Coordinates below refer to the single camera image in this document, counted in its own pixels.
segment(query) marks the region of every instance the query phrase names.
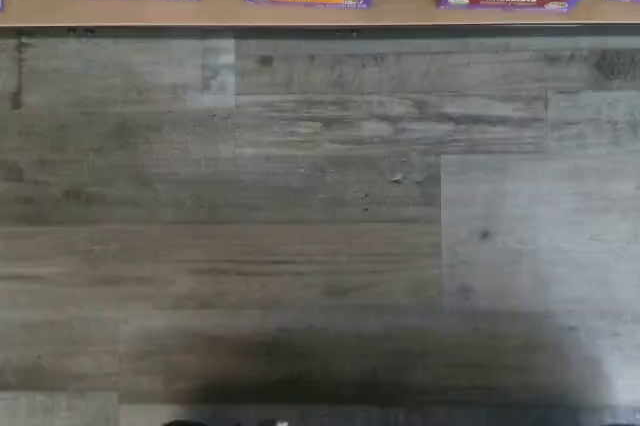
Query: shelf board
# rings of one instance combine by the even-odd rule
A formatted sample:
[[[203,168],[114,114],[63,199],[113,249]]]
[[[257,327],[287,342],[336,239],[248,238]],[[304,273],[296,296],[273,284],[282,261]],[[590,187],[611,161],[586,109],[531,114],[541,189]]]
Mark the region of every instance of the shelf board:
[[[375,27],[640,23],[640,4],[585,0],[569,14],[447,11],[436,0],[374,0],[367,11],[253,5],[243,0],[5,0],[0,26]]]

